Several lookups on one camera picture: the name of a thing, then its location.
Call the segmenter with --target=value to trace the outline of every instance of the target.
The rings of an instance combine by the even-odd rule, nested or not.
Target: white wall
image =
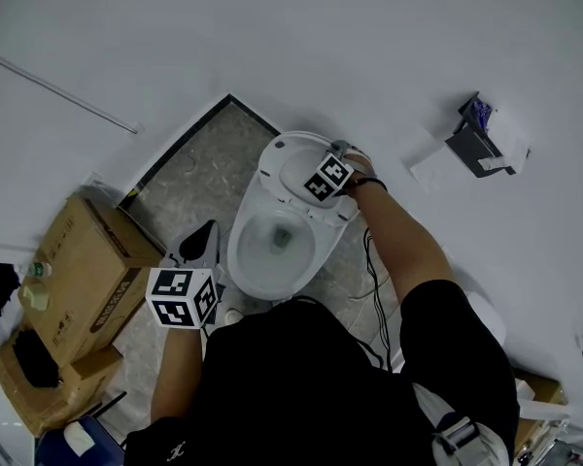
[[[583,0],[0,0],[0,53],[145,125],[98,168],[123,189],[226,89],[283,129],[357,142],[583,425]],[[405,162],[476,89],[532,140],[525,173],[425,195]]]

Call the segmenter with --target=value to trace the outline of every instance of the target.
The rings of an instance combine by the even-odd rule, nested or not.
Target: toilet bowl
[[[238,210],[227,250],[229,275],[246,294],[287,299],[320,270],[359,213],[347,195],[319,202],[303,186],[330,140],[293,131],[279,135],[259,158]]]

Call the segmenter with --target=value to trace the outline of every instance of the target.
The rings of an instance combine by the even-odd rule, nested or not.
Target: person
[[[348,193],[401,304],[401,373],[372,366],[343,325],[306,300],[219,328],[204,360],[197,330],[170,329],[152,424],[128,435],[126,466],[245,458],[434,464],[434,428],[413,383],[493,430],[511,463],[519,408],[500,344],[471,309],[440,246],[382,185],[366,182]]]

